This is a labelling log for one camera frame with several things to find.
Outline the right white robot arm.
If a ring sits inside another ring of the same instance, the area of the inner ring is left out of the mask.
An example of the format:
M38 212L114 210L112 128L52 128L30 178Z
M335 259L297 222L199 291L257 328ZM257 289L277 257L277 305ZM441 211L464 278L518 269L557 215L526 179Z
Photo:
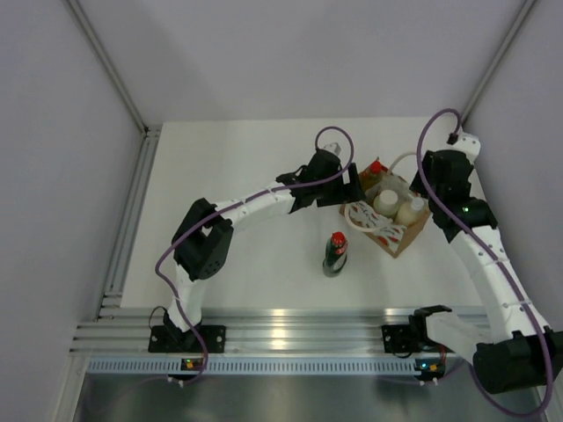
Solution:
M531 304L501 242L494 214L472 196L473 165L454 149L429 151L411 188L428 200L435 225L459 256L486 311L490 331L435 305L410 316L411 342L446 346L472 365L484 390L499 394L545 386L562 369L562 334Z

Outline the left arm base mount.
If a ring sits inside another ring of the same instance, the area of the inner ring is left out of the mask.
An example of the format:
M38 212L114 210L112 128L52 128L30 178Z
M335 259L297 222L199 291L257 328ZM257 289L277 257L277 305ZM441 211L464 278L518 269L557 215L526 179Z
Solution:
M227 331L224 325L197 324L195 328L209 353L224 352ZM191 330L181 331L176 327L166 311L163 322L150 328L148 351L150 353L202 353L203 346Z

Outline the dark sauce bottle red cap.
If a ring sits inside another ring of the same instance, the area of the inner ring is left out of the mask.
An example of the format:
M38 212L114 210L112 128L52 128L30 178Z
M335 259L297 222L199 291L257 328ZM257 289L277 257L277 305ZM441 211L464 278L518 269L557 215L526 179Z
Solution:
M340 274L347 263L348 241L343 232L331 234L325 245L325 258L323 272L326 277L335 277Z

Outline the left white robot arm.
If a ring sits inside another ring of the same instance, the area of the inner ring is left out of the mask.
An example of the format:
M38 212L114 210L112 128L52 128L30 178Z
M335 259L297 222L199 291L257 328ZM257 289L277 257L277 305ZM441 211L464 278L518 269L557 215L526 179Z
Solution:
M201 321L202 282L222 269L237 233L312 204L328 207L364 199L355 164L343 168L337 153L319 149L308 164L278 176L246 198L219 203L197 200L172 238L176 286L165 318L171 326L170 343L182 352L197 345L195 325Z

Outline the burlap canvas bag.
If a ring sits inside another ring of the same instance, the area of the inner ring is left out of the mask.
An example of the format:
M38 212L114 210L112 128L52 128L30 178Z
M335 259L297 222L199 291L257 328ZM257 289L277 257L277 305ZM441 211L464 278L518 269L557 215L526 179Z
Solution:
M430 216L428 201L415 193L407 181L394 171L403 159L414 155L413 151L409 151L399 155L391 165L384 165L388 168L388 172L377 191L370 190L365 193L365 200L340 207L340 214L351 229L362 232L394 258L398 257L420 234ZM393 219L379 215L373 208L373 201L385 189L391 189L397 193L399 207L414 197L423 198L426 207L421 218L412 226L405 227L394 222L396 215Z

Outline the cream squeeze bottle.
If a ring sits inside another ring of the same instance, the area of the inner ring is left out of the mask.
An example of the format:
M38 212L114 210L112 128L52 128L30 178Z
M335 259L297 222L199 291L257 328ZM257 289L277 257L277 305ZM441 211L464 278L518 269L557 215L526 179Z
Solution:
M395 223L405 227L415 224L423 215L426 202L421 197L414 197L405 201L398 209L395 217Z

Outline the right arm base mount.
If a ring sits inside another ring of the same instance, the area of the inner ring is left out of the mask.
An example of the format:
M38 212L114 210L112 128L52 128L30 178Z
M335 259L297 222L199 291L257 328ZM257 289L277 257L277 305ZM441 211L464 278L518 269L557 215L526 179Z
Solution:
M408 324L386 324L381 327L381 332L386 353L406 359L421 351L419 342Z

